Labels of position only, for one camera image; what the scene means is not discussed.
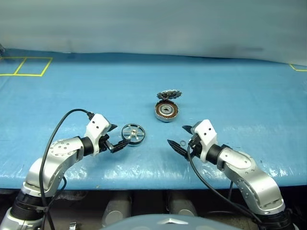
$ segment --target gear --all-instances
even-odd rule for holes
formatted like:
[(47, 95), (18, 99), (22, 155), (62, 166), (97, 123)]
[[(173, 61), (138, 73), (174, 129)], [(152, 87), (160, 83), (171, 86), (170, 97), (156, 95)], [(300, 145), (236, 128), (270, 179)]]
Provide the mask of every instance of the gear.
[(178, 107), (169, 100), (161, 100), (155, 105), (156, 117), (164, 122), (172, 121), (178, 114)]
[(157, 94), (157, 98), (161, 100), (175, 99), (182, 95), (179, 90), (165, 90)]

